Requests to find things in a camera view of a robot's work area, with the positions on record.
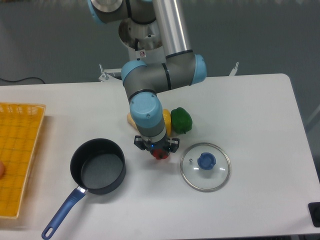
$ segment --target black cable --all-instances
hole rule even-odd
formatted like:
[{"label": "black cable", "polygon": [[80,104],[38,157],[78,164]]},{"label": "black cable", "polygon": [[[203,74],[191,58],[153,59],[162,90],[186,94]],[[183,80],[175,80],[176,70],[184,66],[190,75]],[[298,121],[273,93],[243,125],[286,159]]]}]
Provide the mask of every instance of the black cable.
[{"label": "black cable", "polygon": [[30,76],[30,77],[26,77],[26,78],[19,79],[19,80],[15,80],[15,81],[6,80],[6,79],[3,79],[3,78],[0,77],[0,80],[1,80],[1,81],[7,82],[7,83],[18,83],[18,82],[21,82],[21,81],[24,81],[24,80],[28,80],[28,79],[38,79],[38,80],[40,80],[43,84],[46,84],[45,81],[43,81],[41,78],[36,77],[36,76]]}]

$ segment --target blue lid knob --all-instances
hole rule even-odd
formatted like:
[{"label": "blue lid knob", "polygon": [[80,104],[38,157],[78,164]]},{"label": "blue lid knob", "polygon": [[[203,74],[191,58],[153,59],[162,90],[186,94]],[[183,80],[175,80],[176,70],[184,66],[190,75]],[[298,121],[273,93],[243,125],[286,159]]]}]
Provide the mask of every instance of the blue lid knob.
[{"label": "blue lid knob", "polygon": [[201,156],[198,158],[198,165],[203,170],[211,170],[216,164],[216,158],[209,152],[201,153]]}]

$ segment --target handle hole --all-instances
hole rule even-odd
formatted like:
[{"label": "handle hole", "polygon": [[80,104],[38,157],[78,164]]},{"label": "handle hole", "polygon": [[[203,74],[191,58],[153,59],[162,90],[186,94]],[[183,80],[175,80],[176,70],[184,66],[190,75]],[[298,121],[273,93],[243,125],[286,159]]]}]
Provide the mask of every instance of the handle hole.
[{"label": "handle hole", "polygon": [[53,228],[50,227],[50,228],[48,229],[48,231],[46,231],[45,236],[46,236],[46,237],[49,237],[50,234],[52,233],[52,230],[53,230]]}]

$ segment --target red object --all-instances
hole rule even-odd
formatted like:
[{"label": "red object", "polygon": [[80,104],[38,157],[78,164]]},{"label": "red object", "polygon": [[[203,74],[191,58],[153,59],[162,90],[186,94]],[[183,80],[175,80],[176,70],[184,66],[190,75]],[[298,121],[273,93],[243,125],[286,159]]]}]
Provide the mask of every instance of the red object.
[{"label": "red object", "polygon": [[166,159],[169,156],[169,153],[162,149],[155,149],[152,151],[152,156],[157,160]]}]

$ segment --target glass lid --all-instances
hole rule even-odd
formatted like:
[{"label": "glass lid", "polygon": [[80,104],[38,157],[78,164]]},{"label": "glass lid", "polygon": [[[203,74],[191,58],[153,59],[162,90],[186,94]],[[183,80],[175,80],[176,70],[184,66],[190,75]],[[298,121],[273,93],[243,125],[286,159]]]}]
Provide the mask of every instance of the glass lid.
[{"label": "glass lid", "polygon": [[203,142],[190,146],[180,162],[183,179],[201,192],[214,192],[222,188],[231,173],[230,160],[218,146]]}]

